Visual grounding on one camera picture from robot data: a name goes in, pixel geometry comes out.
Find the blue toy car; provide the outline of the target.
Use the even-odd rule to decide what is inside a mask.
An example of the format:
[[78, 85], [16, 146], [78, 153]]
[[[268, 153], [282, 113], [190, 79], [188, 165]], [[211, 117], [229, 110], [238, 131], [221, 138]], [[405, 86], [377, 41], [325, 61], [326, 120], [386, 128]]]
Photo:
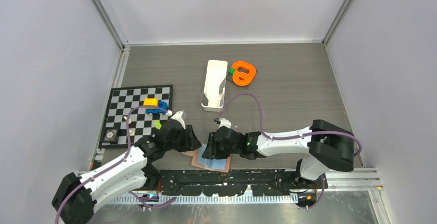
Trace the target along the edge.
[[158, 101], [156, 108], [146, 109], [146, 114], [148, 115], [165, 115], [169, 110], [168, 104], [165, 101]]

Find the brown leather card holder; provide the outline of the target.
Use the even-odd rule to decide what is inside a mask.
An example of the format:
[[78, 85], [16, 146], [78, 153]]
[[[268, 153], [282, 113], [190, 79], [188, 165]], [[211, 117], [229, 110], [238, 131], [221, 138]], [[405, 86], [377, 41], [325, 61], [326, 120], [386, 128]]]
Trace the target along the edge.
[[227, 159], [205, 159], [202, 157], [202, 154], [205, 152], [206, 147], [206, 144], [202, 144], [200, 148], [197, 148], [194, 151], [182, 152], [182, 154], [192, 157], [191, 165], [194, 167], [228, 173], [230, 168], [230, 157]]

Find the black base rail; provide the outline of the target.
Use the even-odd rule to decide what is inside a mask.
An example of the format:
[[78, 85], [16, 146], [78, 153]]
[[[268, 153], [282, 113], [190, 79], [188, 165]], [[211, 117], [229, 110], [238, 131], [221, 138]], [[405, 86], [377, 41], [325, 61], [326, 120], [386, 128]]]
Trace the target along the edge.
[[157, 171], [159, 179], [152, 189], [158, 186], [165, 196], [212, 197], [242, 196], [247, 190], [252, 195], [284, 196], [287, 193], [312, 193], [322, 189], [322, 179], [309, 181], [299, 179], [291, 169], [232, 169], [227, 173], [210, 170], [172, 170]]

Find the cream chess pawn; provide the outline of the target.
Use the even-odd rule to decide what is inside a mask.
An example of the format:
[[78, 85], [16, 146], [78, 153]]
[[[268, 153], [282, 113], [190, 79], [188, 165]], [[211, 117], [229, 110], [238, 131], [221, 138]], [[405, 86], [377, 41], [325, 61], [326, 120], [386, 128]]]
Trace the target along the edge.
[[123, 116], [123, 118], [128, 124], [131, 124], [132, 120], [130, 118], [128, 118], [127, 116]]

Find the yellow toy brick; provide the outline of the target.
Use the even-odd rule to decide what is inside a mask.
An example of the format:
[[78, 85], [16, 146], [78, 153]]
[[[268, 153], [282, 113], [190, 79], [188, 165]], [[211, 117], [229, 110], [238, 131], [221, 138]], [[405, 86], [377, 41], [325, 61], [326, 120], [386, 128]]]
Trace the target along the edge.
[[154, 110], [154, 109], [156, 109], [158, 107], [158, 104], [159, 104], [159, 100], [155, 99], [155, 98], [146, 98], [143, 101], [143, 106], [146, 109]]

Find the poker chip in case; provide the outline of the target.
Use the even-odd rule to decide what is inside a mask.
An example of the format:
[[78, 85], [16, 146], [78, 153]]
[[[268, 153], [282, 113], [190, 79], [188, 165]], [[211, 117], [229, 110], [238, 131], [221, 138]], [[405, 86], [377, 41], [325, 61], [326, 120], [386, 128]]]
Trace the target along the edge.
[[119, 137], [118, 132], [118, 129], [107, 128], [104, 131], [103, 142], [109, 144], [117, 144]]

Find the white plastic tray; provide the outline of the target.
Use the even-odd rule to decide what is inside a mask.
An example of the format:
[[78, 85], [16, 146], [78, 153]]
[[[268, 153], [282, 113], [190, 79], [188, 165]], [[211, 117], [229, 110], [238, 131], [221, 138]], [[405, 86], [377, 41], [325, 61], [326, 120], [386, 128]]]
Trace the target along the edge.
[[205, 111], [220, 112], [224, 107], [227, 66], [227, 61], [208, 61], [201, 96], [201, 106]]

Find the green small cube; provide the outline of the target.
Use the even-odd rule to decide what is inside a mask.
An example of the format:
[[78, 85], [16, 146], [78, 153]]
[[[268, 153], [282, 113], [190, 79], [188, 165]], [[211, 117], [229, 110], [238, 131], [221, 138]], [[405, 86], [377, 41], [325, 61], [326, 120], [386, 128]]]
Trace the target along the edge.
[[228, 74], [229, 74], [229, 75], [233, 75], [233, 74], [235, 73], [235, 71], [236, 71], [236, 69], [231, 67], [231, 68], [228, 70]]

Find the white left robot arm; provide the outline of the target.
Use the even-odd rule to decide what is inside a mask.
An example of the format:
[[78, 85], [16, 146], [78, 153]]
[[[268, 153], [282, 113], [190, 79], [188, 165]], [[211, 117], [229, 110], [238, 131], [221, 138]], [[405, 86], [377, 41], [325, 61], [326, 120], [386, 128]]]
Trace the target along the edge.
[[107, 164], [82, 175], [63, 177], [53, 199], [57, 211], [55, 222], [88, 223], [104, 205], [118, 196], [143, 187], [154, 189], [158, 173], [152, 162], [169, 150], [194, 151], [201, 142], [192, 125], [177, 120], [164, 123], [154, 135], [138, 139], [128, 151]]

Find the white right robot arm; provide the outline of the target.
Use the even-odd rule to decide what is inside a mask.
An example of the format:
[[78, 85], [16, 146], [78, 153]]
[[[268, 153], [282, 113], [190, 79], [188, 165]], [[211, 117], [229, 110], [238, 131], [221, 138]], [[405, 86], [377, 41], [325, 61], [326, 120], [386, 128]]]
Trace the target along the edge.
[[209, 160], [224, 160], [232, 154], [255, 160], [276, 154], [304, 154], [296, 166], [294, 181], [301, 188], [308, 188], [329, 170], [350, 172], [354, 169], [354, 135], [322, 119], [295, 131], [242, 134], [233, 130], [226, 119], [210, 137], [202, 157]]

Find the green rectangular block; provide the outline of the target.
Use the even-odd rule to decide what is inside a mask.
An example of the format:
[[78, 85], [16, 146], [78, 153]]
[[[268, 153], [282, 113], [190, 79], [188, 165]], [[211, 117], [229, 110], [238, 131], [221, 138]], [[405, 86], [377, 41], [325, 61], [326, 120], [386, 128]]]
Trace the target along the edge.
[[162, 124], [159, 120], [154, 120], [153, 124], [154, 124], [155, 128], [158, 130], [161, 129], [161, 127], [162, 127]]

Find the black white chessboard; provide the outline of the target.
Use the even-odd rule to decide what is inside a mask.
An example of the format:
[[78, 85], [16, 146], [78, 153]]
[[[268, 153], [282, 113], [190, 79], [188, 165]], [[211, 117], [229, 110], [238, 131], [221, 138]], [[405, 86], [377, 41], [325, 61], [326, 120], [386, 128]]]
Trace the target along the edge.
[[[99, 147], [100, 148], [126, 148], [127, 147], [127, 132], [126, 121], [123, 116], [131, 111], [131, 109], [143, 105], [146, 98], [155, 98], [160, 101], [165, 101], [168, 108], [172, 108], [173, 104], [173, 85], [153, 85], [141, 87], [126, 87], [112, 88], [107, 102], [106, 113], [103, 119], [103, 127], [100, 132]], [[140, 108], [130, 115], [132, 120], [129, 124], [129, 130], [135, 131], [134, 136], [131, 136], [131, 141], [136, 142], [144, 135], [152, 135], [157, 130], [153, 124], [154, 120], [159, 120], [164, 124], [168, 120], [166, 115], [148, 115], [145, 108]], [[117, 144], [109, 144], [103, 142], [104, 131], [107, 128], [118, 129]]]

